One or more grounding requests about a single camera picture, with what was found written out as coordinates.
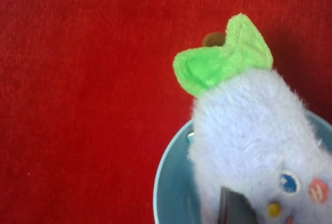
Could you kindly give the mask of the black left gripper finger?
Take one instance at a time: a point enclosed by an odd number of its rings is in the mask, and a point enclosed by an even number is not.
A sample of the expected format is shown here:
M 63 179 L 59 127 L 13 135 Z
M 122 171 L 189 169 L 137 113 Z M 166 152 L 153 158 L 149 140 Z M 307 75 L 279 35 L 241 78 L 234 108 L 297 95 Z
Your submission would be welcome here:
M 221 224 L 255 224 L 255 212 L 247 199 L 236 192 L 222 187 L 220 194 L 219 223 Z

